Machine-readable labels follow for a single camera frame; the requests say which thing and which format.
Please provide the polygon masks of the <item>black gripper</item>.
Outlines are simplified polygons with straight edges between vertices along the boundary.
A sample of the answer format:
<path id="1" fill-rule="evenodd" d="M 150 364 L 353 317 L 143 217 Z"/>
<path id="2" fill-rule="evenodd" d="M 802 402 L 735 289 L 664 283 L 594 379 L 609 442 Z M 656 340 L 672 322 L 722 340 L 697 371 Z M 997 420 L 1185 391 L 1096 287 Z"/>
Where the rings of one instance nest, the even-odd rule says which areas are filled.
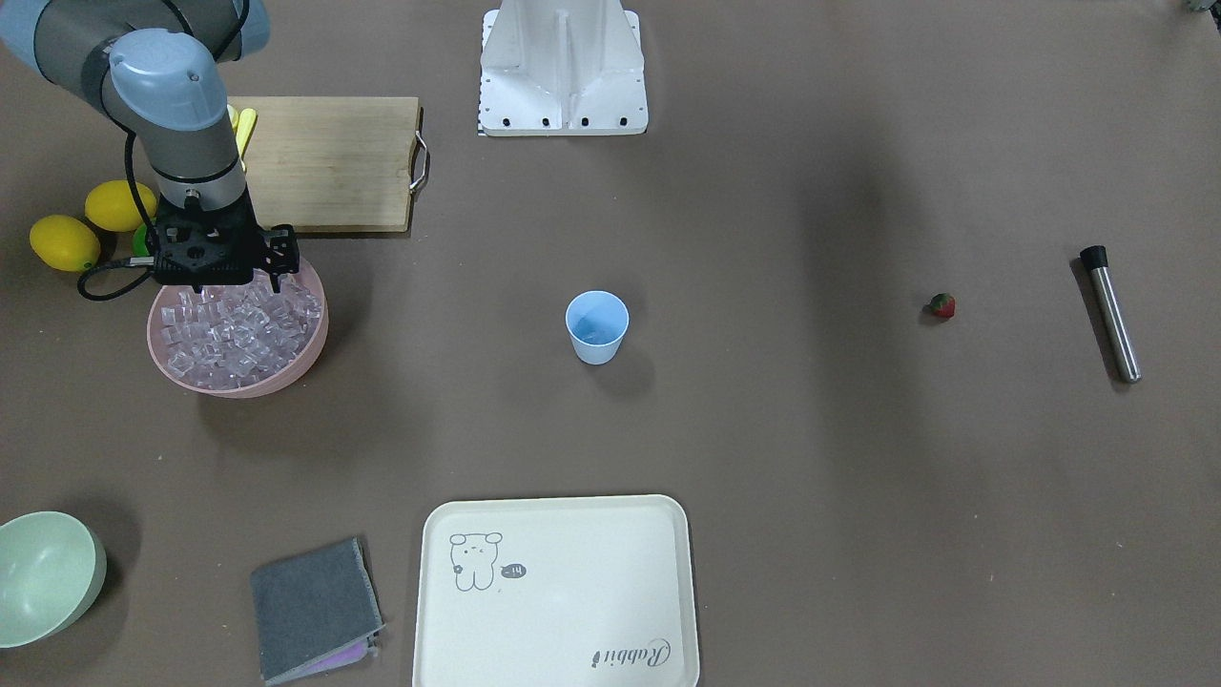
<path id="1" fill-rule="evenodd" d="M 197 201 L 176 207 L 158 205 L 148 229 L 151 277 L 158 286 L 248 286 L 256 272 L 280 292 L 283 275 L 300 272 L 300 246 L 294 227 L 258 222 L 250 201 L 204 210 Z"/>

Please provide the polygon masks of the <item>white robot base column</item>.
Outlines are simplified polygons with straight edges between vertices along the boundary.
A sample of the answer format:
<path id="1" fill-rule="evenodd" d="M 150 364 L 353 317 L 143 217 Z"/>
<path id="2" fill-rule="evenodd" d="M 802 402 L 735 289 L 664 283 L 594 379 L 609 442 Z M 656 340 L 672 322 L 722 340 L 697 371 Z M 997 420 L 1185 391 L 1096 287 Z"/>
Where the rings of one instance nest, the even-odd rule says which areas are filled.
<path id="1" fill-rule="evenodd" d="M 641 135 L 639 13 L 619 1 L 503 1 L 481 21 L 480 135 Z"/>

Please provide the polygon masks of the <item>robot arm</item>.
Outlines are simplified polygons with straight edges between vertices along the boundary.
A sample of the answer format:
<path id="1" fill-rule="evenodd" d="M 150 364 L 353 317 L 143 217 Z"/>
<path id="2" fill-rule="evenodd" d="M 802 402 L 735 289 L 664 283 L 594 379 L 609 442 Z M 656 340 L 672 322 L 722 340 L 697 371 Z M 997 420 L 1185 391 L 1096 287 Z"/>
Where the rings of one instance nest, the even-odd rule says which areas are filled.
<path id="1" fill-rule="evenodd" d="M 300 270 L 288 223 L 258 222 L 219 65 L 266 48 L 261 1 L 5 1 L 2 44 L 143 145 L 158 203 L 138 203 L 160 286 L 271 286 Z"/>

